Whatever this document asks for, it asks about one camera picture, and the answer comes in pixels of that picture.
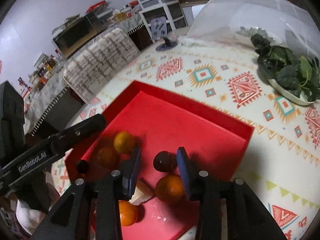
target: mandarin orange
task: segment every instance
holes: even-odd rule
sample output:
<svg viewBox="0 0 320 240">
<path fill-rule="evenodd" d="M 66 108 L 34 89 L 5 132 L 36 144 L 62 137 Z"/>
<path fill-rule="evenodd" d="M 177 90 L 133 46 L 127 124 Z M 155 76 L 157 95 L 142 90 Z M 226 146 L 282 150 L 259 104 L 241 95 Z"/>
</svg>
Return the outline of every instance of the mandarin orange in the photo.
<svg viewBox="0 0 320 240">
<path fill-rule="evenodd" d="M 97 153 L 98 163 L 106 168 L 113 169 L 118 162 L 118 154 L 112 146 L 101 148 Z"/>
<path fill-rule="evenodd" d="M 181 200 L 184 196 L 181 178 L 176 175 L 162 177 L 156 184 L 155 195 L 159 200 L 167 203 Z"/>
<path fill-rule="evenodd" d="M 131 226 L 138 219 L 137 206 L 128 201 L 119 200 L 120 222 L 121 226 Z"/>
<path fill-rule="evenodd" d="M 131 153 L 135 145 L 133 136 L 128 132 L 120 132 L 113 140 L 113 146 L 118 153 Z"/>
</svg>

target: food cover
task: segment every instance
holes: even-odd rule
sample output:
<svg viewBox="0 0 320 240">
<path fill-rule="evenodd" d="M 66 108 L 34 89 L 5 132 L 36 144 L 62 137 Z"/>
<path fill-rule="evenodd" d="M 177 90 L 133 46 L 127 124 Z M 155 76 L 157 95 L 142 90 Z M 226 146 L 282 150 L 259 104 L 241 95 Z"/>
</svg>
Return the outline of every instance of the food cover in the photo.
<svg viewBox="0 0 320 240">
<path fill-rule="evenodd" d="M 184 43 L 252 46 L 250 37 L 257 31 L 297 56 L 320 54 L 320 32 L 310 14 L 287 0 L 210 0 Z"/>
</svg>

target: red box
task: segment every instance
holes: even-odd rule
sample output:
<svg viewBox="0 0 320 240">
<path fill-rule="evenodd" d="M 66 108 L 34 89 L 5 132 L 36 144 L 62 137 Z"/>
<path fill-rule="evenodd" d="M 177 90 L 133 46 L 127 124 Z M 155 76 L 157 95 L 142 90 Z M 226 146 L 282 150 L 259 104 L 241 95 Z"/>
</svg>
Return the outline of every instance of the red box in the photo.
<svg viewBox="0 0 320 240">
<path fill-rule="evenodd" d="M 138 81 L 132 82 L 103 112 L 106 129 L 78 144 L 66 159 L 73 183 L 83 177 L 75 168 L 85 154 L 88 159 L 101 139 L 110 142 L 120 131 L 131 133 L 141 147 L 139 178 L 151 189 L 166 175 L 153 168 L 153 158 L 160 151 L 176 153 L 185 147 L 197 166 L 220 180 L 230 180 L 240 164 L 254 127 L 221 111 L 176 93 Z M 101 178 L 108 171 L 90 163 L 85 179 Z M 176 240 L 197 223 L 198 206 L 184 200 L 168 206 L 156 197 L 139 206 L 144 217 L 129 227 L 122 227 L 124 240 Z"/>
</svg>

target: green leafy vegetable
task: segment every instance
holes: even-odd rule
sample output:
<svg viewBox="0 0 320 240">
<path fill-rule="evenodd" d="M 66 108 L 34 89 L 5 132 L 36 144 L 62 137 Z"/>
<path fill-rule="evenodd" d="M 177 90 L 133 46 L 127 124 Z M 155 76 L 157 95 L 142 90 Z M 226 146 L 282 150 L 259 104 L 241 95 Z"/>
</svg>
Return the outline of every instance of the green leafy vegetable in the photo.
<svg viewBox="0 0 320 240">
<path fill-rule="evenodd" d="M 257 63 L 258 63 L 258 67 L 259 67 L 259 71 L 262 73 L 262 75 L 266 78 L 266 79 L 274 79 L 275 75 L 272 71 L 272 63 L 268 60 L 265 60 L 263 58 L 263 56 L 259 56 L 257 59 Z"/>
<path fill-rule="evenodd" d="M 318 58 L 300 60 L 288 48 L 270 46 L 259 34 L 251 37 L 257 47 L 259 71 L 266 79 L 275 79 L 280 86 L 296 97 L 303 93 L 308 101 L 320 99 L 320 68 Z"/>
<path fill-rule="evenodd" d="M 277 60 L 280 60 L 286 65 L 287 64 L 286 49 L 280 46 L 273 46 L 270 51 L 269 60 L 274 62 L 276 62 Z"/>
<path fill-rule="evenodd" d="M 297 59 L 297 57 L 293 54 L 293 52 L 289 49 L 285 49 L 287 53 L 287 59 L 290 62 L 289 64 L 294 67 L 296 70 L 298 70 L 300 66 L 300 61 Z"/>
<path fill-rule="evenodd" d="M 311 79 L 312 67 L 305 56 L 301 56 L 300 62 L 301 62 L 300 72 L 303 78 L 306 79 L 306 83 L 307 83 Z"/>
<path fill-rule="evenodd" d="M 297 72 L 291 65 L 287 65 L 280 70 L 276 77 L 276 81 L 285 89 L 297 90 L 299 87 Z"/>
<path fill-rule="evenodd" d="M 257 47 L 258 49 L 262 49 L 265 46 L 269 46 L 270 45 L 270 41 L 268 41 L 267 39 L 263 38 L 260 34 L 255 34 L 251 37 L 251 42 L 252 44 Z"/>
</svg>

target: tablecloth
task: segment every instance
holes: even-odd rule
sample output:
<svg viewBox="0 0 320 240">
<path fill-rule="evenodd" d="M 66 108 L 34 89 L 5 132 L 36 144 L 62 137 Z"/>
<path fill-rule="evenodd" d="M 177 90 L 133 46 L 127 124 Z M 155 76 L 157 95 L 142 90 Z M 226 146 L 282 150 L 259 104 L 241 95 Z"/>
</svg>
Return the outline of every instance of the tablecloth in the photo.
<svg viewBox="0 0 320 240">
<path fill-rule="evenodd" d="M 226 45 L 146 49 L 118 73 L 75 123 L 108 107 L 132 80 L 193 98 L 255 127 L 234 175 L 241 177 L 288 239 L 298 240 L 320 208 L 320 106 L 298 106 L 257 74 L 253 50 Z M 69 187 L 64 160 L 52 166 L 57 190 Z M 193 239 L 195 228 L 182 239 Z"/>
<path fill-rule="evenodd" d="M 63 80 L 63 63 L 56 66 L 54 75 L 44 85 L 39 94 L 32 99 L 24 114 L 24 133 L 34 134 L 47 114 L 67 91 L 67 83 Z"/>
<path fill-rule="evenodd" d="M 95 43 L 100 37 L 103 37 L 116 28 L 123 29 L 128 35 L 130 35 L 143 26 L 144 24 L 141 16 L 139 14 L 133 15 L 130 18 L 127 18 L 124 21 L 112 26 L 111 28 L 108 28 L 87 42 L 66 61 L 66 64 L 74 60 L 84 49 Z M 36 132 L 37 128 L 41 125 L 49 111 L 58 102 L 60 97 L 62 97 L 67 91 L 66 87 L 68 85 L 63 80 L 63 71 L 60 71 L 62 66 L 63 65 L 61 65 L 54 76 L 49 79 L 47 84 L 40 91 L 39 95 L 34 98 L 30 104 L 28 104 L 28 110 L 25 113 L 25 124 L 23 126 L 25 134 L 34 134 Z"/>
</svg>

